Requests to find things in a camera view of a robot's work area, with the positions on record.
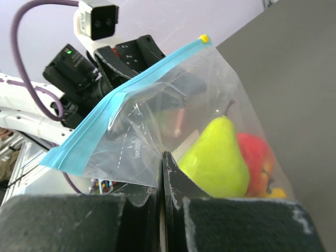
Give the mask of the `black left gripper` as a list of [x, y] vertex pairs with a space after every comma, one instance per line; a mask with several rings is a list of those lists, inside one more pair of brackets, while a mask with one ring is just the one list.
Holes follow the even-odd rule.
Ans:
[[44, 78], [63, 92], [61, 124], [78, 126], [110, 91], [160, 61], [165, 54], [150, 35], [81, 54], [67, 44], [43, 71]]

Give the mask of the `clear zip bag blue seal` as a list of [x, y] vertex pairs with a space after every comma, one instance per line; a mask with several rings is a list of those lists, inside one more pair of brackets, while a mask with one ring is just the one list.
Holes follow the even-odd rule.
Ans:
[[[230, 99], [236, 101], [228, 116], [237, 134], [253, 134], [268, 143], [236, 71], [211, 40], [204, 44], [197, 39], [109, 92], [41, 164], [91, 179], [158, 187], [163, 153], [170, 152], [177, 162], [174, 151], [196, 135], [183, 130], [187, 112], [202, 108], [213, 114]], [[282, 188], [287, 199], [293, 198], [274, 156], [269, 188]]]

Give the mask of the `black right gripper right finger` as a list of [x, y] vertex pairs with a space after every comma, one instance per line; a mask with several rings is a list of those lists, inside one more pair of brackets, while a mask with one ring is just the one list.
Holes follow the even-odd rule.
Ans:
[[168, 251], [324, 251], [309, 213], [279, 198], [213, 198], [162, 157]]

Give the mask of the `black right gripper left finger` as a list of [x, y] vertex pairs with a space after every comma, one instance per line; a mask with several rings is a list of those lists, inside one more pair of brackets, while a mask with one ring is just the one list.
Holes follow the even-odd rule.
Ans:
[[20, 195], [1, 207], [1, 251], [157, 251], [155, 187], [104, 195]]

